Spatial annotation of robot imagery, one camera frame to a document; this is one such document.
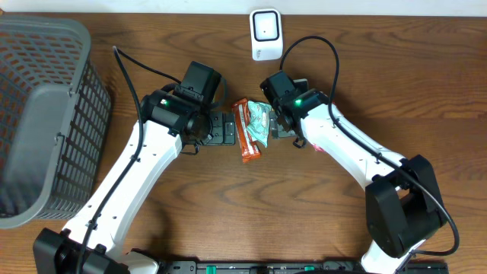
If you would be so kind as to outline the teal snack packet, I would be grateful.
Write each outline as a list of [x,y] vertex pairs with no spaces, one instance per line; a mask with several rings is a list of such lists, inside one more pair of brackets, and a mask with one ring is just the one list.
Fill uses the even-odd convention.
[[250,111],[250,122],[247,131],[253,141],[258,141],[265,147],[268,146],[270,118],[272,107],[269,104],[255,101],[248,101]]

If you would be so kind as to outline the orange snack bar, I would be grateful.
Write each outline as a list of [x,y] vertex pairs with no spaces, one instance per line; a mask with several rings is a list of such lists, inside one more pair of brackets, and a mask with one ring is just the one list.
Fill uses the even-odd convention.
[[235,126],[237,137],[239,139],[242,161],[247,163],[261,157],[261,152],[253,141],[252,136],[248,133],[247,127],[250,124],[250,111],[248,108],[248,99],[243,98],[232,104],[232,112],[235,115]]

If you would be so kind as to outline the purple snack package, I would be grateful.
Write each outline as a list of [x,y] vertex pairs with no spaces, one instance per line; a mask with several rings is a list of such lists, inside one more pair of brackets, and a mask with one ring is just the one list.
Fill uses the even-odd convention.
[[328,151],[328,147],[335,135],[333,121],[329,115],[328,106],[321,104],[312,111],[313,144],[321,151]]

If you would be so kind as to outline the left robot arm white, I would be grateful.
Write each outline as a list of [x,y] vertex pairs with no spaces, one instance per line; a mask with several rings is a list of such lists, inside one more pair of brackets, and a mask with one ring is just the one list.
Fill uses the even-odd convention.
[[185,145],[234,145],[235,116],[214,94],[166,86],[143,98],[142,119],[86,205],[60,232],[43,229],[33,244],[39,273],[163,273],[140,250],[123,253],[128,230],[163,171]]

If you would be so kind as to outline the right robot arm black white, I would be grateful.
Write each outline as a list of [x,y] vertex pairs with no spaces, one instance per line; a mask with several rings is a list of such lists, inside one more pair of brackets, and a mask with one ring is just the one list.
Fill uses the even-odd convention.
[[452,222],[431,163],[407,159],[350,123],[331,96],[290,85],[263,88],[287,130],[330,155],[365,191],[367,230],[372,237],[360,266],[365,272],[398,273],[422,253],[420,246]]

